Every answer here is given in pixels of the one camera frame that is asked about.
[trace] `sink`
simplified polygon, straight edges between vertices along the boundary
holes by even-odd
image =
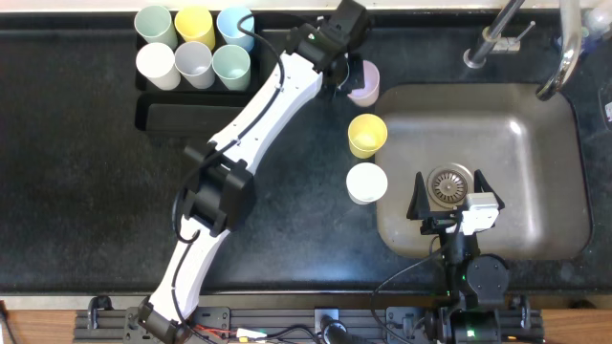
[[[378,228],[400,255],[427,255],[431,236],[405,215],[417,172],[432,210],[448,210],[473,190],[480,169],[506,203],[495,227],[478,233],[483,253],[508,259],[562,259],[587,245],[590,215],[574,112],[531,84],[403,85],[376,114],[388,139],[376,154],[389,181],[377,202]]]

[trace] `faucet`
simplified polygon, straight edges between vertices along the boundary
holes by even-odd
[[[463,60],[468,67],[482,68],[487,62],[487,55],[500,53],[516,53],[520,49],[520,39],[536,24],[529,27],[517,38],[504,38],[504,31],[510,20],[525,0],[510,0],[497,15],[490,27],[485,28],[473,48],[464,52]],[[578,0],[559,0],[561,15],[561,30],[563,44],[561,58],[555,73],[537,88],[535,96],[540,100],[548,100],[558,92],[574,71],[582,45],[582,24],[580,20],[580,4]]]

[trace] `cup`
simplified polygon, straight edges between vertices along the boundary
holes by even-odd
[[[142,47],[136,55],[136,68],[162,90],[172,90],[181,82],[181,75],[174,66],[174,53],[164,43]]]
[[[134,28],[148,43],[164,43],[172,50],[178,45],[172,16],[163,6],[145,7],[136,13]]]
[[[388,186],[384,171],[370,162],[358,163],[346,175],[346,188],[356,204],[369,204],[379,200]]]
[[[247,15],[250,15],[251,11],[243,7],[235,7],[224,9],[217,16],[217,29],[223,35],[223,39],[226,43],[237,45],[242,47],[247,52],[250,52],[252,47],[255,45],[253,37],[243,34],[238,30],[238,21]],[[254,32],[255,21],[251,17],[245,20],[241,28],[248,31]]]
[[[204,90],[214,83],[214,71],[210,68],[212,53],[206,44],[186,42],[174,53],[176,69],[193,87]]]
[[[231,91],[245,91],[251,83],[251,57],[238,46],[217,49],[212,57],[212,69]]]
[[[362,89],[353,90],[348,97],[357,106],[368,107],[379,98],[381,75],[376,65],[366,60],[363,60],[363,82],[365,86]]]
[[[212,15],[203,6],[189,6],[180,10],[174,18],[174,26],[185,42],[200,42],[214,49]]]
[[[373,156],[386,142],[386,136],[384,121],[372,114],[359,115],[348,126],[349,147],[357,158]]]

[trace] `light purple cup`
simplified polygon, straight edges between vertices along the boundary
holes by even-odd
[[[357,106],[368,107],[373,105],[379,98],[381,75],[374,63],[367,60],[363,60],[363,81],[365,87],[353,90],[348,97],[353,100]]]

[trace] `drain strainer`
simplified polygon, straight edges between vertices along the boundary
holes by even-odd
[[[427,178],[427,190],[435,203],[453,208],[470,192],[473,177],[468,169],[458,163],[448,163],[435,168]]]

